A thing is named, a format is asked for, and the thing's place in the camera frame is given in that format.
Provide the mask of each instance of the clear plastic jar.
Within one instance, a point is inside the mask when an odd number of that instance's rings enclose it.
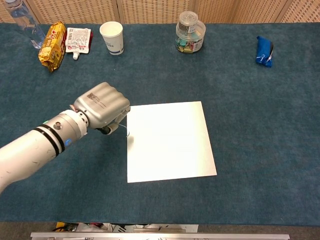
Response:
[[[185,28],[181,29],[178,23],[175,28],[176,38],[175,47],[181,53],[192,54],[199,51],[203,45],[206,33],[206,26],[200,20],[197,20],[194,31],[186,32]]]

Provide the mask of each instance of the printed label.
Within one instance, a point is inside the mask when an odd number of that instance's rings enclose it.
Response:
[[[113,46],[111,43],[109,43],[109,42],[106,42],[106,41],[105,41],[105,44],[106,44],[107,46],[111,47],[111,48],[114,47],[114,46]]]
[[[98,104],[103,109],[107,107],[103,102],[100,101],[99,97],[92,92],[90,92],[86,97],[92,100],[95,104]]]
[[[89,52],[89,41],[90,41],[91,30],[87,28],[71,28],[68,27],[66,49],[67,52]]]
[[[202,43],[204,42],[204,39],[202,38],[200,41],[197,43],[193,44],[193,52],[198,51],[202,47]]]
[[[55,38],[56,38],[56,35],[57,35],[57,32],[56,32],[54,29],[52,29],[50,38],[51,38],[51,39],[55,39]]]
[[[63,54],[66,51],[66,39],[67,39],[67,31],[64,32],[62,40],[61,40],[61,45],[60,45],[60,48],[61,48]]]

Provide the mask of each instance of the yellow snack bag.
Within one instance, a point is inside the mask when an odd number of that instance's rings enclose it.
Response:
[[[59,68],[66,52],[67,29],[58,21],[51,25],[39,51],[38,57],[43,66],[50,72]]]

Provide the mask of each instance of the table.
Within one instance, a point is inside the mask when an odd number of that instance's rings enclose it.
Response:
[[[127,183],[126,130],[89,130],[5,189],[0,221],[320,226],[320,23],[207,24],[191,55],[174,24],[124,25],[119,56],[99,25],[72,26],[93,30],[90,53],[49,73],[0,24],[0,146],[106,81],[133,106],[202,101],[217,176]],[[274,43],[272,68],[255,63],[257,36]]]

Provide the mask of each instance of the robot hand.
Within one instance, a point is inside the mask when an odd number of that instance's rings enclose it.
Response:
[[[86,135],[88,127],[111,134],[130,111],[130,102],[103,82],[78,97],[70,107],[0,148],[0,193],[61,154]]]

